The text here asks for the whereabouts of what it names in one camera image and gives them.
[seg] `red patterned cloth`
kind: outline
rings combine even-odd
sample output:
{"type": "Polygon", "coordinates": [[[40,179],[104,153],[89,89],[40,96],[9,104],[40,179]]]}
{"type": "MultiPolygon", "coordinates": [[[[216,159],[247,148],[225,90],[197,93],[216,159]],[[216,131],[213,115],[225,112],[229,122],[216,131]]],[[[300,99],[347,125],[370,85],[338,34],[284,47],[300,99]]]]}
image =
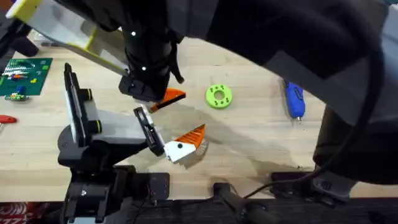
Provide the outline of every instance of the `red patterned cloth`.
{"type": "Polygon", "coordinates": [[[40,218],[45,206],[39,202],[0,203],[0,224],[25,224],[32,218],[40,218]]]}

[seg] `blue object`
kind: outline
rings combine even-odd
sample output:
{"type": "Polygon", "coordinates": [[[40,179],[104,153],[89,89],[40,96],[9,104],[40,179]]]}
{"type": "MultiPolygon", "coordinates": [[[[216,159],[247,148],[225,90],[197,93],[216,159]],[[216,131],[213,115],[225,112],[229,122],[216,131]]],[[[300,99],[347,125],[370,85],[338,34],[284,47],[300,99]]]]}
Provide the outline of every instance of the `blue object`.
{"type": "Polygon", "coordinates": [[[17,86],[17,88],[16,88],[16,93],[18,93],[18,94],[20,94],[20,95],[25,95],[25,94],[24,94],[24,93],[25,93],[25,87],[24,87],[24,86],[21,86],[21,85],[17,86]]]}
{"type": "Polygon", "coordinates": [[[303,89],[294,83],[288,82],[286,80],[284,81],[286,102],[289,114],[293,119],[298,119],[300,121],[305,113],[303,89]]]}

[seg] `orange object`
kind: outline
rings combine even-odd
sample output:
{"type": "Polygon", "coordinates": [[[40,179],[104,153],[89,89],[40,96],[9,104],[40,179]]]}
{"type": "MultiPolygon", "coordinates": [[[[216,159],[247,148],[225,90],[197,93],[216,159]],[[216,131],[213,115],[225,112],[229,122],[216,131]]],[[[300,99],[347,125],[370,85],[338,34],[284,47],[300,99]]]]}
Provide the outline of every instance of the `orange object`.
{"type": "Polygon", "coordinates": [[[184,91],[174,88],[167,88],[163,100],[160,103],[156,103],[153,107],[151,107],[149,109],[149,112],[155,113],[159,109],[168,106],[172,103],[175,103],[178,100],[184,99],[185,97],[186,94],[184,91]]]}
{"type": "Polygon", "coordinates": [[[17,122],[17,118],[13,118],[12,116],[0,115],[0,123],[9,124],[17,122]]]}
{"type": "Polygon", "coordinates": [[[25,75],[14,75],[14,78],[27,78],[25,75]]]}
{"type": "Polygon", "coordinates": [[[205,136],[205,124],[195,128],[194,130],[188,132],[187,134],[184,134],[183,136],[175,139],[174,141],[193,144],[195,148],[198,149],[204,136],[205,136]]]}

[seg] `red object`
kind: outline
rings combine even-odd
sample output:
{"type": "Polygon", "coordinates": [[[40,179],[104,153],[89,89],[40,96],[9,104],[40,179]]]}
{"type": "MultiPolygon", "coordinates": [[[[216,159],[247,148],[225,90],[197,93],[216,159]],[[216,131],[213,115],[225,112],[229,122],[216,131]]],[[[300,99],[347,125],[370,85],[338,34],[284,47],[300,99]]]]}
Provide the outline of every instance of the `red object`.
{"type": "Polygon", "coordinates": [[[12,116],[0,115],[0,123],[9,124],[17,122],[17,118],[13,118],[12,116]]]}
{"type": "Polygon", "coordinates": [[[0,203],[0,223],[25,224],[31,219],[41,218],[46,207],[46,203],[40,202],[0,203]]]}

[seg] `orange plastic piece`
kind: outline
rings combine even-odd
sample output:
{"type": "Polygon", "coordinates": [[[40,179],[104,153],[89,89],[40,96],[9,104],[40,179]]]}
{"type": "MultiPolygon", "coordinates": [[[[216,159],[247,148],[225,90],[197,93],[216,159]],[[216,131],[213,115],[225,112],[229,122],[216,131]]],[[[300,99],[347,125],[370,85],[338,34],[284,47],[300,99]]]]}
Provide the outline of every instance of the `orange plastic piece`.
{"type": "Polygon", "coordinates": [[[193,144],[195,148],[198,149],[204,136],[205,136],[205,125],[203,124],[195,128],[194,130],[188,132],[187,134],[184,134],[183,136],[175,139],[174,141],[193,144]]]}
{"type": "Polygon", "coordinates": [[[155,113],[159,109],[170,105],[178,100],[185,98],[185,92],[182,90],[167,88],[166,94],[164,95],[163,100],[160,103],[156,103],[153,107],[149,109],[149,112],[155,113]]]}

